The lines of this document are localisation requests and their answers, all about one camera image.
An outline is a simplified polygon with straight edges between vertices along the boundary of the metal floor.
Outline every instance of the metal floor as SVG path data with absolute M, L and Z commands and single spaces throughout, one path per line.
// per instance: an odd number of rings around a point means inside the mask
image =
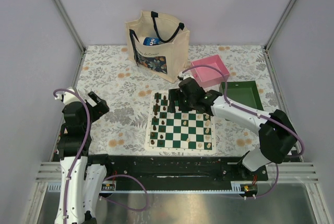
M 259 185 L 261 193 L 269 185 Z M 133 212 L 98 201 L 98 224 L 311 224 L 316 223 L 307 191 L 301 184 L 279 184 L 267 197 L 244 201 L 241 197 L 216 194 L 150 194 L 151 208 Z M 114 194 L 111 199 L 142 208 L 141 194 Z M 38 224 L 53 224 L 59 193 L 46 193 Z

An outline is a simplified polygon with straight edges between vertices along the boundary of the pink plastic bin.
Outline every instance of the pink plastic bin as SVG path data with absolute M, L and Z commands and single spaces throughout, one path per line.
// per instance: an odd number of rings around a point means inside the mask
M 196 65 L 209 65 L 219 69 L 224 74 L 224 78 L 226 81 L 230 76 L 230 72 L 228 71 L 218 54 L 207 58 L 202 58 L 197 61 L 192 61 L 190 64 L 190 66 Z M 192 69 L 191 71 L 197 83 L 203 88 L 219 85 L 224 81 L 223 77 L 221 77 L 218 72 L 207 67 L 198 67 Z

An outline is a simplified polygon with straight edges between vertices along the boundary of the tote bag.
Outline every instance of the tote bag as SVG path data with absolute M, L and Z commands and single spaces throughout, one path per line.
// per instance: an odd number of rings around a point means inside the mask
M 175 82 L 188 61 L 189 30 L 177 18 L 142 11 L 126 23 L 129 59 L 169 82 Z M 163 44 L 143 45 L 139 39 L 158 38 Z

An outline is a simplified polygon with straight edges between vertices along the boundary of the table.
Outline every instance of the table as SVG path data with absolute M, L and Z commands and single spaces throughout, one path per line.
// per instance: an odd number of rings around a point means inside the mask
M 264 110 L 278 108 L 260 46 L 197 45 L 189 47 L 189 60 L 219 54 L 230 70 L 229 81 L 255 80 Z M 146 124 L 153 90 L 177 87 L 128 59 L 126 46 L 92 45 L 87 48 L 77 89 L 84 98 L 94 91 L 107 101 L 110 112 L 93 123 L 90 154 L 190 155 L 144 149 Z M 209 156 L 242 156 L 259 145 L 258 137 L 239 125 L 216 118 L 217 152 Z

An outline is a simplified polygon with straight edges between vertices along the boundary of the chess board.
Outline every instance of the chess board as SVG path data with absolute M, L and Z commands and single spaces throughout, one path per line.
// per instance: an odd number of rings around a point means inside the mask
M 168 91 L 152 92 L 145 149 L 158 152 L 214 154 L 216 152 L 214 117 L 197 113 L 195 110 L 183 113 L 179 111 L 177 101 L 175 113 L 170 113 L 168 106 Z

